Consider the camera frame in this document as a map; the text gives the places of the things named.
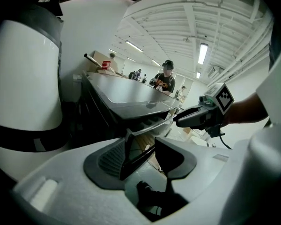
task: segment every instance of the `fluorescent light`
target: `fluorescent light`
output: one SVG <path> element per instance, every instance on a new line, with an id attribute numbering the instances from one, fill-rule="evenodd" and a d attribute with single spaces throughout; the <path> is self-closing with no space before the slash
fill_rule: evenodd
<path id="1" fill-rule="evenodd" d="M 199 55 L 199 60 L 198 60 L 199 64 L 203 64 L 206 53 L 207 53 L 207 49 L 208 49 L 208 44 L 201 43 L 200 55 Z"/>
<path id="2" fill-rule="evenodd" d="M 128 58 L 128 57 L 127 57 Z M 133 61 L 133 62 L 136 62 L 135 60 L 133 60 L 133 59 L 131 59 L 131 58 L 128 58 L 128 59 L 130 59 L 131 61 Z"/>
<path id="3" fill-rule="evenodd" d="M 143 52 L 140 48 L 138 48 L 137 46 L 133 45 L 131 42 L 129 41 L 125 41 L 126 43 L 128 43 L 130 46 L 134 47 L 135 49 L 139 50 L 140 52 Z"/>
<path id="4" fill-rule="evenodd" d="M 159 65 L 155 60 L 152 60 L 154 63 L 156 63 L 157 65 Z M 160 66 L 160 65 L 159 65 Z"/>

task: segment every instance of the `baseball cap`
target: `baseball cap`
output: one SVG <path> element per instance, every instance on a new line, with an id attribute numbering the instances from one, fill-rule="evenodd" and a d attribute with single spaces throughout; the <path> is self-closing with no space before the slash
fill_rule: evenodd
<path id="1" fill-rule="evenodd" d="M 171 60 L 166 60 L 166 61 L 163 63 L 163 67 L 164 67 L 164 66 L 167 66 L 168 68 L 173 69 L 173 68 L 174 68 L 174 63 L 173 63 L 173 61 L 171 61 Z"/>

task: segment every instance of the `graphic t-shirt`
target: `graphic t-shirt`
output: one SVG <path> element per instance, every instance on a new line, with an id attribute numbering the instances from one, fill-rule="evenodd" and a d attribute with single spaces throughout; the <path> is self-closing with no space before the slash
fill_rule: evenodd
<path id="1" fill-rule="evenodd" d="M 156 83 L 154 88 L 158 87 L 159 85 L 163 88 L 163 91 L 170 91 L 171 93 L 174 91 L 175 88 L 175 79 L 173 76 L 164 77 L 163 73 L 159 73 L 155 76 Z"/>

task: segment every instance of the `human arm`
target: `human arm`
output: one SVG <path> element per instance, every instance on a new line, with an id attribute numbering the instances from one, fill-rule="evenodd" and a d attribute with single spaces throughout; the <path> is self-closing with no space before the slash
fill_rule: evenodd
<path id="1" fill-rule="evenodd" d="M 157 87 L 157 78 L 159 77 L 159 75 L 160 74 L 156 74 L 155 77 L 149 81 L 149 85 L 153 86 L 153 88 Z"/>
<path id="2" fill-rule="evenodd" d="M 253 93 L 247 99 L 234 103 L 227 111 L 222 126 L 232 123 L 253 123 L 259 122 L 267 117 L 260 98 Z"/>

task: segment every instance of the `cable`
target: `cable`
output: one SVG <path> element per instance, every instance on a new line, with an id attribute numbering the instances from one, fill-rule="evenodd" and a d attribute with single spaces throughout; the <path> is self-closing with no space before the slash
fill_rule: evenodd
<path id="1" fill-rule="evenodd" d="M 220 140 L 221 142 L 225 145 L 225 147 L 227 147 L 228 149 L 232 149 L 231 147 L 229 147 L 226 143 L 224 143 L 222 136 L 220 135 Z"/>
<path id="2" fill-rule="evenodd" d="M 157 211 L 158 211 L 159 208 L 160 208 L 160 207 L 157 207 L 157 208 L 156 208 L 156 213 L 155 213 L 156 215 L 157 215 Z"/>

